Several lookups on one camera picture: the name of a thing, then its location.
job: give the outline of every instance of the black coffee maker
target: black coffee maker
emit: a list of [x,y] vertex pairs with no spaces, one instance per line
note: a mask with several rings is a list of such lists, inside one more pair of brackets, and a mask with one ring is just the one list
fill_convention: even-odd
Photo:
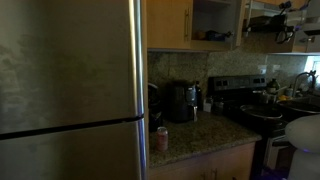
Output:
[[187,81],[173,81],[166,88],[165,116],[172,122],[197,120],[195,85]]
[[162,126],[162,107],[158,87],[148,84],[148,106],[149,106],[149,132],[154,132]]

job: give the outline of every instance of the stove control panel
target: stove control panel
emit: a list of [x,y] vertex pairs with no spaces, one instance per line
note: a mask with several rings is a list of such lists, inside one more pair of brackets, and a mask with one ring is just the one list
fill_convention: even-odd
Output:
[[266,87],[264,75],[209,77],[208,92]]

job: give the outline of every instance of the soda can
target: soda can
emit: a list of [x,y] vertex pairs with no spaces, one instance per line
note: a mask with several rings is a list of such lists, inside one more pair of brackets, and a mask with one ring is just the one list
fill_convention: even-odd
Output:
[[157,129],[157,150],[166,151],[168,149],[168,130],[160,126]]

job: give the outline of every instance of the coffee maker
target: coffee maker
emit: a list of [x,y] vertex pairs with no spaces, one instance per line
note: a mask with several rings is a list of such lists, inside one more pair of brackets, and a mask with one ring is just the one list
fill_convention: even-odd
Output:
[[197,120],[195,85],[187,81],[173,81],[166,88],[166,119],[172,122]]

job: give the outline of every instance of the stainless steel refrigerator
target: stainless steel refrigerator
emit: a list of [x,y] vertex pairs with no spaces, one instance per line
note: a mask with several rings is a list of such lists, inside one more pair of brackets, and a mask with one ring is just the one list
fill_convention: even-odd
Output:
[[0,179],[145,179],[140,0],[0,0]]

